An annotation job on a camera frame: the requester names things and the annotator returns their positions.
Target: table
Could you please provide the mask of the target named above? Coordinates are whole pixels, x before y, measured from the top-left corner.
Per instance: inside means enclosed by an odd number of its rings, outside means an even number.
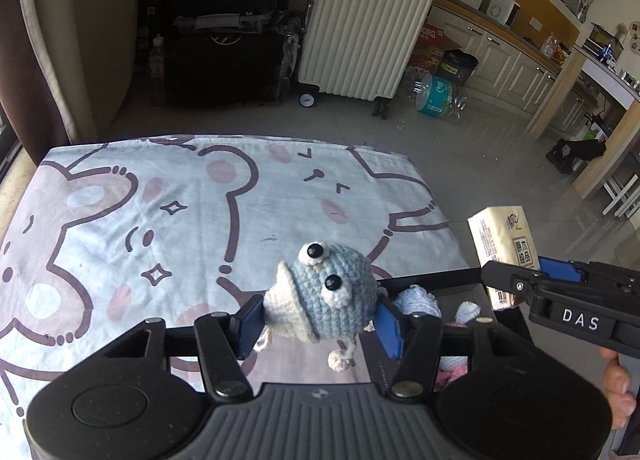
[[[585,72],[626,108],[622,120],[607,139],[604,155],[593,159],[574,181],[576,191],[583,199],[587,199],[602,187],[640,138],[640,96],[594,56],[583,48],[574,46],[549,95],[527,125],[527,130],[536,139],[542,136],[558,108],[564,103],[580,72]]]

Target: blue crochet frog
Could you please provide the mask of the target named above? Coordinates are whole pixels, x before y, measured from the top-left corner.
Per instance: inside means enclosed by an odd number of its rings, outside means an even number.
[[[373,277],[371,262],[357,250],[306,244],[296,262],[278,264],[276,284],[264,295],[265,328],[255,350],[270,344],[272,332],[312,344],[340,339],[347,349],[332,351],[328,363],[343,372],[353,359],[357,334],[373,319],[380,292],[386,293]]]

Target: wooden table leg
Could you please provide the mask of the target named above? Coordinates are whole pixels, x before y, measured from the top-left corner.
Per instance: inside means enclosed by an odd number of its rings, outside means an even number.
[[[594,158],[574,181],[575,190],[584,199],[590,198],[602,187],[620,162],[631,151],[640,138],[640,103],[636,100],[629,106],[616,129],[607,139],[607,151]]]
[[[527,130],[536,139],[542,136],[551,119],[554,118],[554,115],[564,103],[567,94],[574,87],[575,80],[580,75],[585,61],[587,61],[587,56],[574,50],[562,65],[560,75],[551,87],[549,95],[540,104],[536,114],[527,125]]]

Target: crochet toy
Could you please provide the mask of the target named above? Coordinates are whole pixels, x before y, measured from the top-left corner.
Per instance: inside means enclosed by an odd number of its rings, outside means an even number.
[[[317,343],[340,339],[346,350],[329,354],[336,372],[350,367],[356,335],[372,320],[379,292],[368,258],[338,244],[313,242],[291,265],[278,264],[276,284],[264,295],[264,330],[254,349],[264,350],[273,332]]]
[[[394,300],[393,304],[403,314],[413,312],[425,312],[429,315],[442,318],[442,312],[438,301],[433,294],[428,294],[421,286],[412,285],[403,290]],[[455,323],[447,323],[452,326],[465,326],[480,315],[480,307],[471,301],[463,301],[456,312]],[[466,374],[468,357],[446,356],[440,358],[436,385],[446,385],[449,382]]]

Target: black bead eye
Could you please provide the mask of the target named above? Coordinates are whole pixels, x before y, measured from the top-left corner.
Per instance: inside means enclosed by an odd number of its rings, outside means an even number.
[[[310,258],[321,258],[324,254],[324,249],[320,244],[311,244],[306,248],[306,253]]]
[[[324,280],[324,286],[327,287],[328,290],[338,290],[342,286],[342,278],[332,274]]]

